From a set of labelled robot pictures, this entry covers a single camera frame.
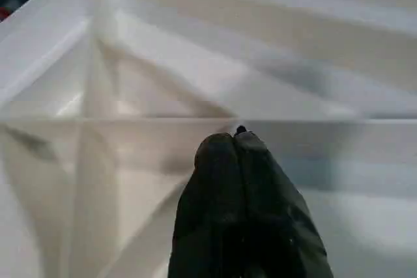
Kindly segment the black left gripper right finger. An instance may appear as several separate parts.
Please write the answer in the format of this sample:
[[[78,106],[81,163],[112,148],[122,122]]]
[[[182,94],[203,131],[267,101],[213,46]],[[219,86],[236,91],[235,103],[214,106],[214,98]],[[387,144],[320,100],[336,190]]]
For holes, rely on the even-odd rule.
[[[333,277],[299,190],[256,134],[239,126],[233,139],[247,220],[243,277]]]

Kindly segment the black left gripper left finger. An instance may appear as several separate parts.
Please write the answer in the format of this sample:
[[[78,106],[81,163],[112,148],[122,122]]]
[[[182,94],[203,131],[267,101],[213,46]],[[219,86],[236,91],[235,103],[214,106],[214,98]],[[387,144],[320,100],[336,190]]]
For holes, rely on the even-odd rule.
[[[241,135],[215,133],[199,145],[177,205],[168,277],[246,275]]]

